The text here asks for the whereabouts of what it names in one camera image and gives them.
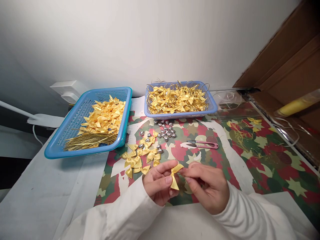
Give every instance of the blue plastic basket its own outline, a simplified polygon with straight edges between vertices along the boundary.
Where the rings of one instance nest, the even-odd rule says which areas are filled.
[[[192,87],[196,84],[199,84],[199,88],[202,89],[203,92],[206,92],[206,94],[204,95],[204,98],[207,99],[206,103],[209,104],[208,108],[206,111],[200,111],[200,112],[183,112],[183,113],[173,113],[173,114],[151,114],[149,109],[148,109],[148,105],[145,102],[144,103],[144,114],[147,117],[151,117],[154,118],[155,120],[166,120],[166,119],[178,119],[178,118],[196,118],[196,117],[203,117],[204,115],[207,114],[212,114],[215,113],[218,110],[218,106],[216,104],[216,102],[213,100],[212,95],[210,94],[210,92],[208,91],[208,88],[206,85],[204,85],[203,82],[200,81],[193,81],[193,82],[181,82],[183,86],[188,86],[188,87]],[[152,86],[154,87],[169,87],[172,84],[172,82],[161,82],[161,83],[153,83]],[[147,90],[146,90],[146,99],[147,99],[147,95],[149,91],[153,91],[153,88],[148,85],[147,86]]]
[[[93,111],[92,105],[95,104],[95,100],[99,102],[109,101],[109,95],[111,95],[113,98],[117,97],[121,101],[126,101],[117,140],[111,145],[103,144],[103,146],[96,148],[76,151],[63,151],[66,142],[65,140],[73,138],[78,134],[77,130],[71,129],[79,129],[81,127],[81,123],[86,122],[83,117],[89,117],[89,113]],[[63,123],[49,142],[44,152],[45,157],[49,159],[74,157],[93,153],[108,152],[115,148],[122,147],[126,140],[131,96],[132,89],[129,87],[94,89],[85,92],[66,116]]]

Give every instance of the white cable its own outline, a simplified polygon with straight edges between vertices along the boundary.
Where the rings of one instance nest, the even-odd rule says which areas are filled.
[[[288,146],[284,146],[284,147],[293,147],[294,145],[296,145],[296,143],[299,141],[300,139],[300,135],[299,133],[297,133],[297,131],[295,129],[298,129],[298,128],[294,128],[287,120],[283,119],[283,118],[277,118],[275,117],[275,119],[279,119],[279,120],[282,120],[282,121],[285,121],[288,123],[289,127],[285,127],[283,126],[281,123],[278,123],[276,122],[273,118],[271,118],[271,120],[278,126],[280,127],[283,127],[283,128],[292,128],[292,130],[297,134],[298,138],[292,143],[292,144],[289,144]]]
[[[215,96],[216,94],[218,94],[218,93],[222,93],[222,92],[227,92],[227,99],[225,99],[225,98],[222,98],[221,96],[219,96],[218,95],[218,98],[220,98],[222,101],[219,103],[219,108],[221,109],[221,110],[223,110],[223,111],[231,111],[231,110],[234,110],[234,109],[237,109],[241,104],[242,104],[242,94],[241,93],[239,93],[239,95],[240,95],[240,102],[239,102],[239,104],[235,107],[235,108],[230,108],[230,104],[235,104],[232,100],[235,98],[235,94],[234,94],[234,92],[231,92],[230,90],[225,90],[225,91],[218,91],[218,92],[216,92],[215,94],[213,94],[212,95],[212,97],[213,96]],[[227,106],[228,106],[228,108],[229,109],[222,109],[221,107],[220,107],[220,104],[226,104]]]
[[[34,137],[36,138],[36,140],[37,140],[39,143],[41,143],[41,145],[43,146],[43,143],[39,140],[39,138],[38,138],[37,135],[36,135],[36,132],[34,131],[34,126],[35,126],[35,125],[32,126],[33,135],[34,135]]]

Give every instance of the white sleeve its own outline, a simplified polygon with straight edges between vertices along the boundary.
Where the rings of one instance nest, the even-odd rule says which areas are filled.
[[[230,198],[225,210],[213,217],[240,239],[297,239],[282,210],[260,194],[245,193],[228,182]]]
[[[114,203],[96,206],[77,217],[60,239],[137,239],[162,208],[147,195],[140,177]]]

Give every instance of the white wall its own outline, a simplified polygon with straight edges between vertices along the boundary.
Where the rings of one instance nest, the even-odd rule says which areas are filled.
[[[299,0],[0,0],[10,50],[42,86],[160,78],[229,89]]]
[[[0,35],[0,82],[0,100],[3,102],[32,114],[64,117],[68,112],[69,105],[57,93],[36,81],[17,61],[3,35]]]
[[[39,137],[45,143],[48,139]],[[34,135],[0,125],[0,156],[32,159],[41,149]]]

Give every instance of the person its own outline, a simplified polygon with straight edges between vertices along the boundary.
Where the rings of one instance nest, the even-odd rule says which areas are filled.
[[[91,208],[76,218],[61,240],[138,239],[150,227],[166,202],[178,195],[171,189],[170,160],[137,179],[115,202]],[[242,193],[221,169],[192,162],[179,171],[209,214],[231,239],[297,239],[288,218],[260,194]]]

